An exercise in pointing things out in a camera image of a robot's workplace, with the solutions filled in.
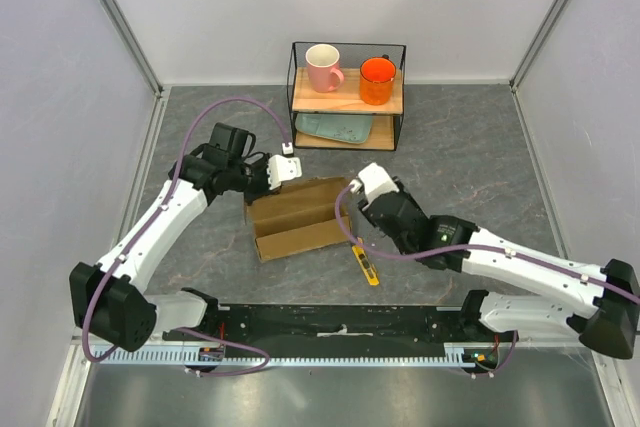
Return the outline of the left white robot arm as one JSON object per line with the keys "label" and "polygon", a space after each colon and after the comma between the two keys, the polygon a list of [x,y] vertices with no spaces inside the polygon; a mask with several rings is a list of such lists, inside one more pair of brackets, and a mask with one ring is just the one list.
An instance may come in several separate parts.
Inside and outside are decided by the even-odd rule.
{"label": "left white robot arm", "polygon": [[134,352],[154,334],[183,328],[198,340],[219,329],[208,299],[188,289],[146,296],[160,262],[185,229],[226,192],[243,194],[247,203],[275,193],[298,177],[300,163],[289,142],[279,154],[257,152],[254,134],[215,124],[208,142],[183,151],[149,209],[115,247],[95,264],[78,263],[69,282],[74,321],[82,331],[86,357],[91,337],[113,349]]}

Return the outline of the teal rectangular plate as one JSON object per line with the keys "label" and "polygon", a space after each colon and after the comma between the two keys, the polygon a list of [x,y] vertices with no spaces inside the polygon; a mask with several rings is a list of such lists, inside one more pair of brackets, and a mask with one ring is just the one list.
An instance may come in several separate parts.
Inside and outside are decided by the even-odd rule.
{"label": "teal rectangular plate", "polygon": [[371,132],[373,117],[364,114],[299,113],[295,127],[299,132],[348,144],[364,143]]}

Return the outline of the pink ceramic mug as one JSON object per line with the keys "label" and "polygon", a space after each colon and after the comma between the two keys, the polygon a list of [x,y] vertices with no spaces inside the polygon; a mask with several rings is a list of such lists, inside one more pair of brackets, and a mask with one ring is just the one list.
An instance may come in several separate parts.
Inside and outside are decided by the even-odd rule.
{"label": "pink ceramic mug", "polygon": [[330,44],[315,44],[305,53],[307,74],[316,92],[329,93],[341,87],[344,74],[340,68],[340,52]]}

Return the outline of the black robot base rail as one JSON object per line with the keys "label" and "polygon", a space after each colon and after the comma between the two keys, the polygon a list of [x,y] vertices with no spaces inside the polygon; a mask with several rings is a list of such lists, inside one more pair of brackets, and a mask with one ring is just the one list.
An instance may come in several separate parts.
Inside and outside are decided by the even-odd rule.
{"label": "black robot base rail", "polygon": [[195,331],[275,358],[441,357],[446,343],[506,345],[460,309],[412,305],[210,305]]}

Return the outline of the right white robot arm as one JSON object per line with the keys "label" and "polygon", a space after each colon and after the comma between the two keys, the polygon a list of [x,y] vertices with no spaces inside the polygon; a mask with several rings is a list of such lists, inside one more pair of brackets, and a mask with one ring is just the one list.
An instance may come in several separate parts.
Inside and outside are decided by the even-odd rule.
{"label": "right white robot arm", "polygon": [[513,300],[485,291],[469,293],[457,318],[465,338],[547,330],[572,333],[583,346],[608,357],[633,357],[639,281],[630,264],[562,259],[514,244],[470,221],[428,216],[397,179],[375,189],[354,180],[349,189],[363,196],[360,213],[394,243],[394,258],[493,278],[528,291],[528,296]]}

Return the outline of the yellow utility knife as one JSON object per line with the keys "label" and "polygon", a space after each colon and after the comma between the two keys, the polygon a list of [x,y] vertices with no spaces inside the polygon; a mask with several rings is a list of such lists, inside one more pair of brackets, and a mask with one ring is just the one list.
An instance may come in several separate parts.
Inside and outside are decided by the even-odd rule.
{"label": "yellow utility knife", "polygon": [[374,264],[369,260],[366,251],[357,245],[352,246],[352,252],[361,268],[370,286],[378,286],[380,284],[377,270]]}

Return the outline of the orange glass cup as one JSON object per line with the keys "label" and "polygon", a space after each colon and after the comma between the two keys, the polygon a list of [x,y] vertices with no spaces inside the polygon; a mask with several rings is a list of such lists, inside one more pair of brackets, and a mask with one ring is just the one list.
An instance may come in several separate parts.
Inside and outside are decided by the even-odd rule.
{"label": "orange glass cup", "polygon": [[390,100],[397,69],[388,55],[365,60],[360,67],[359,94],[361,100],[379,106]]}

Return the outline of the brown cardboard express box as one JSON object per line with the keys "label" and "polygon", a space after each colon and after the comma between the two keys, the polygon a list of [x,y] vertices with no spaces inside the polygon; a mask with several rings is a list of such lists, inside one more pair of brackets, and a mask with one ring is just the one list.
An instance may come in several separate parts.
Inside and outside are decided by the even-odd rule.
{"label": "brown cardboard express box", "polygon": [[335,214],[335,200],[346,187],[343,177],[312,178],[289,183],[272,195],[245,206],[261,262],[282,259],[347,240],[347,210]]}

